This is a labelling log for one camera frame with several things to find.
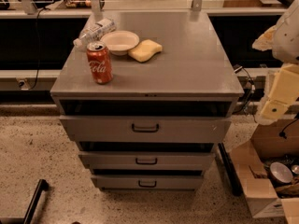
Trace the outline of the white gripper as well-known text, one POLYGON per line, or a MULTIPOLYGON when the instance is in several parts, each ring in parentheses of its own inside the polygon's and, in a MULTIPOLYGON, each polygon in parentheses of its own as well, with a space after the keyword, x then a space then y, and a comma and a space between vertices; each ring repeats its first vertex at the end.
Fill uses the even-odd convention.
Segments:
POLYGON ((267 74, 261 116, 264 119, 279 119, 298 97, 299 65, 284 63, 277 71, 267 74))

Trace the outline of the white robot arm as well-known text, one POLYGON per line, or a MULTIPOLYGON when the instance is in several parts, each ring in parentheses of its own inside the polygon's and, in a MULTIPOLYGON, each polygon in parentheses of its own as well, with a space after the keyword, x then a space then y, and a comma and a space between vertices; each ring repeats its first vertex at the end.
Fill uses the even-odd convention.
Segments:
POLYGON ((294 0, 279 18, 273 35, 272 54, 283 65, 274 74, 260 116, 277 120, 299 97, 299 0, 294 0))

